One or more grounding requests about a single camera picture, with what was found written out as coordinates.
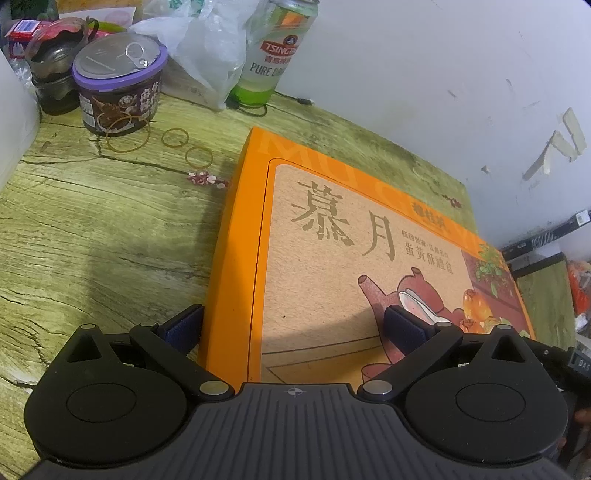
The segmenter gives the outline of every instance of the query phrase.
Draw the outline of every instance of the tsingtao beer can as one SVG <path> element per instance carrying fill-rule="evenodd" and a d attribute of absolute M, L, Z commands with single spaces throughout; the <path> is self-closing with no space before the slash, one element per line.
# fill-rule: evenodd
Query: tsingtao beer can
<path fill-rule="evenodd" d="M 318 16 L 319 0 L 269 0 L 254 20 L 252 41 L 230 96 L 243 105 L 267 103 Z"/>

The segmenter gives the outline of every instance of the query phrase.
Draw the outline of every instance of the red box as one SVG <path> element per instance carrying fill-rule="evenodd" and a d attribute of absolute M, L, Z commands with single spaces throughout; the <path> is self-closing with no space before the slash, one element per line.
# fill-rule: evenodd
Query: red box
<path fill-rule="evenodd" d="M 6 34 L 8 39 L 9 57 L 12 59 L 25 58 L 25 50 L 33 34 L 39 29 L 51 25 L 51 21 L 20 20 L 15 23 Z"/>

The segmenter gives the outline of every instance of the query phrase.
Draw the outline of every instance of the wood grain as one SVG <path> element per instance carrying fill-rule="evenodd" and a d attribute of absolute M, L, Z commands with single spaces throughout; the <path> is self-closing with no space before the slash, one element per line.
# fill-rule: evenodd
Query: wood grain
<path fill-rule="evenodd" d="M 78 110 L 46 116 L 0 194 L 0 472 L 7 478 L 37 460 L 22 409 L 78 325 L 123 332 L 204 300 L 225 191 L 192 185 L 184 151 L 212 149 L 209 171 L 229 179 L 253 125 L 389 182 L 475 232 L 460 182 L 361 127 L 277 95 L 264 118 L 162 95 L 148 144 L 129 154 L 108 150 Z M 189 145 L 162 145 L 172 127 L 189 132 Z M 124 148 L 142 135 L 115 141 Z"/>

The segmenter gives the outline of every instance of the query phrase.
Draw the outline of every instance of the metal screw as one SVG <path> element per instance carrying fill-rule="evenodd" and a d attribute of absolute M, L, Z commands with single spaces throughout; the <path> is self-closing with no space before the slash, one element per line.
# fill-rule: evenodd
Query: metal screw
<path fill-rule="evenodd" d="M 229 389 L 228 384 L 220 380 L 209 380 L 199 387 L 201 393 L 211 396 L 223 395 Z"/>
<path fill-rule="evenodd" d="M 363 384 L 363 389 L 372 395 L 386 395 L 392 391 L 392 385 L 385 380 L 369 380 Z"/>

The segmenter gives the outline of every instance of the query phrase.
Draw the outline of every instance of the orange box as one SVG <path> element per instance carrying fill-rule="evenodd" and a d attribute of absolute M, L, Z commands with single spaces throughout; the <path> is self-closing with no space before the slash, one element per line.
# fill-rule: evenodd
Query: orange box
<path fill-rule="evenodd" d="M 399 304 L 465 332 L 533 335 L 500 253 L 390 185 L 253 128 L 228 191 L 199 362 L 245 381 L 362 381 L 402 358 Z"/>

